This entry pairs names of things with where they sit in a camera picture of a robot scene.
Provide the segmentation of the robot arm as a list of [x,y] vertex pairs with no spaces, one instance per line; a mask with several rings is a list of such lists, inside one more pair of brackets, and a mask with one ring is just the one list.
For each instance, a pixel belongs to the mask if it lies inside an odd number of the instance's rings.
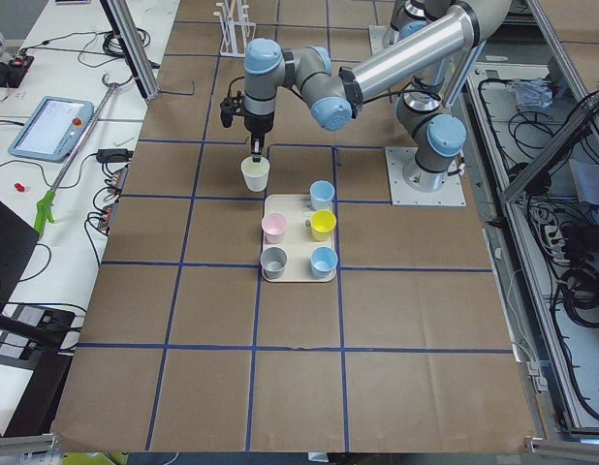
[[465,78],[469,59],[495,33],[510,8],[508,1],[425,1],[423,20],[402,23],[394,18],[393,42],[336,74],[323,47],[284,48],[272,39],[252,40],[243,62],[244,89],[227,100],[231,113],[243,117],[250,134],[250,154],[242,170],[269,171],[262,153],[273,128],[279,88],[297,90],[318,125],[335,132],[357,118],[364,105],[387,97],[389,89],[409,78],[396,94],[395,114],[418,149],[403,174],[420,192],[438,190],[467,138],[461,121],[441,100],[446,63],[462,51],[453,78]]

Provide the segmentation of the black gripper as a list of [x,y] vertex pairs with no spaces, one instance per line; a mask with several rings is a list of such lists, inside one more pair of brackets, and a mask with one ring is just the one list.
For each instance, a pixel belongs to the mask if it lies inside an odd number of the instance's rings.
[[250,157],[258,163],[258,156],[262,156],[265,136],[273,128],[273,113],[254,114],[249,111],[244,113],[244,126],[250,133]]

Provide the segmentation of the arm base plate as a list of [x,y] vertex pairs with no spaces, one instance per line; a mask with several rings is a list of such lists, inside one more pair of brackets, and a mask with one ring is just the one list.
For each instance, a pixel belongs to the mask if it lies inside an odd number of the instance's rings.
[[399,39],[399,32],[392,29],[391,26],[370,25],[368,37],[371,54],[375,55],[384,48],[395,44]]
[[453,160],[441,173],[423,170],[416,160],[416,147],[385,148],[393,206],[466,207],[460,169]]

